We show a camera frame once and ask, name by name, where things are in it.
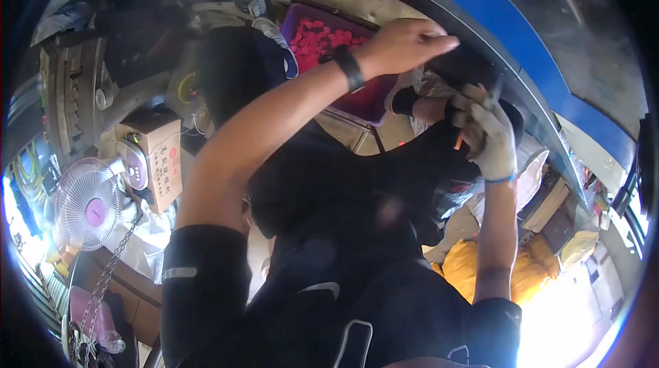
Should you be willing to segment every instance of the black wristband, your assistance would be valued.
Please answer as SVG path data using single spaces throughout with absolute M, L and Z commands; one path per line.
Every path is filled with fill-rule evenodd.
M 357 60 L 347 49 L 339 49 L 337 46 L 334 61 L 348 77 L 348 92 L 356 91 L 366 84 Z
M 414 116 L 412 115 L 412 108 L 421 96 L 418 96 L 414 87 L 402 88 L 396 92 L 393 100 L 391 100 L 391 110 L 394 114 Z

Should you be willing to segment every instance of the black sleeve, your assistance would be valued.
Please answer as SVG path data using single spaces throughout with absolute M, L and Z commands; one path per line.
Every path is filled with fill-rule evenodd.
M 522 308 L 503 298 L 483 299 L 472 306 L 469 322 L 471 365 L 517 366 Z
M 241 233 L 210 225 L 172 233 L 165 249 L 160 316 L 167 367 L 197 365 L 211 339 L 213 355 L 231 358 L 230 349 L 218 348 L 235 350 L 250 280 L 247 239 Z

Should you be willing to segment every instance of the electric fan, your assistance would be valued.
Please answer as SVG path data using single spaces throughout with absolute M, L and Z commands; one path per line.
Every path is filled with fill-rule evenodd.
M 100 159 L 82 158 L 62 175 L 55 214 L 69 245 L 93 251 L 110 238 L 119 219 L 118 173 Z

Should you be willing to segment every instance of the blue metal frame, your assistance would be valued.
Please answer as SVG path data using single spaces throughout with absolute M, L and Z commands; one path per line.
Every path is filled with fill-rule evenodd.
M 636 142 L 609 117 L 572 95 L 539 35 L 510 0 L 451 1 L 504 45 L 531 77 L 553 111 L 593 138 L 629 172 Z

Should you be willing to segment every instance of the work glove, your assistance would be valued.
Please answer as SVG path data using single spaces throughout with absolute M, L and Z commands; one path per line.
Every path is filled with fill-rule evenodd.
M 499 102 L 487 99 L 484 105 L 471 104 L 471 117 L 485 133 L 485 146 L 472 160 L 487 182 L 512 180 L 517 175 L 513 125 Z
M 462 127 L 460 135 L 471 150 L 467 157 L 478 165 L 483 178 L 493 183 L 509 181 L 517 174 L 513 125 L 499 102 L 484 93 L 484 89 L 480 95 L 463 90 L 457 95 L 451 103 L 465 112 L 458 112 L 453 124 Z

